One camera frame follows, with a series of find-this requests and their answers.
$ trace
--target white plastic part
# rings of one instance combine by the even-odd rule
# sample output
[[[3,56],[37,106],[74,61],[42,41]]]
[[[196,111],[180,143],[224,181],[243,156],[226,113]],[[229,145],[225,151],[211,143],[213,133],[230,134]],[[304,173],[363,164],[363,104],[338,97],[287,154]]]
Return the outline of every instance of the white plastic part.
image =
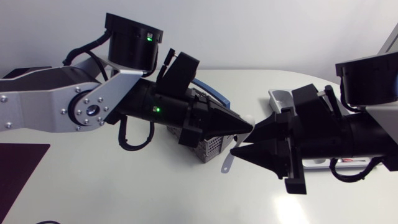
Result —
[[[256,125],[256,121],[254,120],[253,116],[251,116],[251,115],[243,116],[242,119],[245,120],[245,122],[251,124],[253,126],[253,128],[249,133],[237,134],[236,135],[236,137],[237,137],[236,144],[233,148],[239,147],[241,145],[241,143],[251,134],[251,132],[254,129],[254,125]],[[221,172],[223,174],[227,174],[229,172],[233,161],[234,161],[234,156],[229,152],[228,155],[225,157],[223,166],[221,168]]]

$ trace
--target robotic arm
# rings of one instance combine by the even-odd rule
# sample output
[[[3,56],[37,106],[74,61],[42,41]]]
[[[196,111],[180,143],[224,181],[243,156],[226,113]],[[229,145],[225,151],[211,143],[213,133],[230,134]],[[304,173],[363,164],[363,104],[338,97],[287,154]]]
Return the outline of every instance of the robotic arm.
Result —
[[[214,136],[250,131],[238,114],[188,88],[199,61],[170,50],[156,82],[144,79],[156,68],[163,31],[112,14],[106,15],[105,34],[72,50],[64,67],[19,69],[0,80],[0,131],[30,128],[51,133],[91,131],[121,121],[120,145],[129,151],[144,147],[154,123],[182,128],[180,144],[196,147]],[[91,49],[110,39],[108,58]],[[68,66],[79,54],[91,58]],[[109,80],[104,67],[112,68]],[[99,73],[106,80],[100,83]],[[150,137],[141,146],[126,142],[127,116],[150,121]]]
[[[331,86],[293,90],[293,108],[273,113],[256,124],[232,155],[275,172],[288,193],[306,194],[302,159],[331,159],[332,174],[343,182],[364,179],[382,162],[398,170],[398,52],[336,65],[341,77],[343,115]],[[373,157],[357,175],[338,174],[341,157]]]

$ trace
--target black housing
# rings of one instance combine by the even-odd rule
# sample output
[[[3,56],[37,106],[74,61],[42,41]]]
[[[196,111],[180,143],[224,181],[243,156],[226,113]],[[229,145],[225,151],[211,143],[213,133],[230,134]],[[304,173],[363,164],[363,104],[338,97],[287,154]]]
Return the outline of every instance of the black housing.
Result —
[[[390,103],[398,98],[398,52],[336,64],[345,100],[354,106]]]
[[[105,28],[112,32],[108,59],[144,71],[155,69],[163,31],[113,14],[106,14]]]

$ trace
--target white wall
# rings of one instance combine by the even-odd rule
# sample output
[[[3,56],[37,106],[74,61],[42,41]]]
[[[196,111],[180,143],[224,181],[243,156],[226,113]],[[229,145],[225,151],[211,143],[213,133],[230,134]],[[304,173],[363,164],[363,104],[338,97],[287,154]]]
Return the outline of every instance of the white wall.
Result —
[[[337,81],[335,63],[378,52],[397,8],[396,0],[0,0],[0,76],[61,65],[103,33],[110,12],[164,30],[161,62],[173,47],[202,69],[269,68]]]

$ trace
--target bolt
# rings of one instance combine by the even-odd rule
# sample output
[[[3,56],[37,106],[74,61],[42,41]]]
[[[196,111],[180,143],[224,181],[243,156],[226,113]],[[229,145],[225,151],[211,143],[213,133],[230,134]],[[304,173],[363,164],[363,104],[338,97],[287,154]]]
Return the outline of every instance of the bolt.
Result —
[[[8,101],[8,98],[7,98],[7,96],[1,96],[1,103],[5,103],[5,102],[7,102]]]
[[[6,128],[12,128],[12,123],[11,122],[7,122],[6,123]]]

